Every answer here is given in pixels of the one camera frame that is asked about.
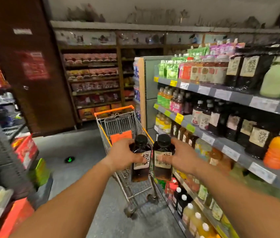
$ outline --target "grey floor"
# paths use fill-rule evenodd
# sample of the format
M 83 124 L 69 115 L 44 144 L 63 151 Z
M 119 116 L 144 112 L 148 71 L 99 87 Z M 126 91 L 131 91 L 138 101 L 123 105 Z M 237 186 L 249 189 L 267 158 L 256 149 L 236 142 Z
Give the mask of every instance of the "grey floor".
M 35 138 L 40 154 L 53 172 L 53 186 L 50 199 L 78 180 L 105 155 L 102 140 L 95 122 L 83 131 Z M 74 156 L 73 163 L 65 164 L 64 159 Z M 137 218 L 132 220 L 123 213 L 126 201 L 118 183 L 110 178 L 95 214 L 87 238 L 91 237 L 185 237 L 172 216 L 165 201 L 159 195 L 157 205 L 145 203 L 148 193 L 139 196 Z

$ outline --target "yellow price tag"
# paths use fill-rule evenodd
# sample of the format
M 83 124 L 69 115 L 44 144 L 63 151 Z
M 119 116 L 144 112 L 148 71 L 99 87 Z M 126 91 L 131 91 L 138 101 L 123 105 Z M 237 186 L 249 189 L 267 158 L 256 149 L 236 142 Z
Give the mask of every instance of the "yellow price tag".
M 216 226 L 216 230 L 218 232 L 218 234 L 222 237 L 222 238 L 228 238 L 226 236 L 226 234 L 222 231 L 222 229 L 219 227 L 219 225 Z
M 190 123 L 186 126 L 186 129 L 192 133 L 195 132 L 195 127 Z
M 177 122 L 178 124 L 181 124 L 183 119 L 184 119 L 183 115 L 177 114 L 176 117 L 175 117 L 175 122 Z
M 176 85 L 177 85 L 177 81 L 171 80 L 170 85 L 171 85 L 171 86 L 173 86 L 173 87 L 176 87 Z
M 171 112 L 170 111 L 168 111 L 168 110 L 166 110 L 165 112 L 164 112 L 164 114 L 166 115 L 166 116 L 170 116 L 171 115 Z

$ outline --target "black bottle cap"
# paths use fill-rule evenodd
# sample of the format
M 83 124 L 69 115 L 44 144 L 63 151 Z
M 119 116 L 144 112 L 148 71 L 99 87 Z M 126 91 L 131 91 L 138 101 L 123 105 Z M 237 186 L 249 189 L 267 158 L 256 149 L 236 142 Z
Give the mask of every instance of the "black bottle cap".
M 148 137 L 145 135 L 137 135 L 134 139 L 134 143 L 139 147 L 145 146 L 148 143 Z
M 171 144 L 171 138 L 168 135 L 158 136 L 158 145 L 161 147 L 168 147 Z

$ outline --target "wall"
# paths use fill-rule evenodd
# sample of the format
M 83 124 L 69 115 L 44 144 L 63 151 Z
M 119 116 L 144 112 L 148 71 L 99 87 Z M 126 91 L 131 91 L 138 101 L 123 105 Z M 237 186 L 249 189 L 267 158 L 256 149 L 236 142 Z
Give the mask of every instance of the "wall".
M 243 22 L 249 16 L 255 16 L 266 27 L 274 24 L 280 13 L 280 0 L 48 0 L 51 19 L 66 20 L 67 7 L 81 7 L 81 3 L 90 3 L 98 14 L 103 14 L 106 22 L 126 22 L 129 13 L 138 8 L 172 9 L 179 15 L 186 9 L 190 18 L 186 25 L 193 25 L 199 16 L 206 22 L 230 18 Z

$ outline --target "hand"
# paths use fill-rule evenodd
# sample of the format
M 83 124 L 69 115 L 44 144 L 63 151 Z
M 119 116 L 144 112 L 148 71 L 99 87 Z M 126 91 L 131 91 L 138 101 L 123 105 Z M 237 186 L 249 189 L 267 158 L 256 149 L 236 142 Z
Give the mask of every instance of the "hand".
M 189 144 L 174 137 L 171 142 L 175 145 L 174 155 L 163 155 L 159 156 L 158 159 L 164 163 L 171 164 L 181 172 L 197 176 L 197 170 L 206 162 L 198 157 L 198 154 Z
M 141 154 L 135 154 L 130 151 L 129 144 L 133 142 L 133 139 L 121 139 L 112 145 L 109 153 L 102 160 L 103 164 L 106 164 L 112 173 L 124 170 L 132 163 L 147 162 L 146 158 L 143 158 Z

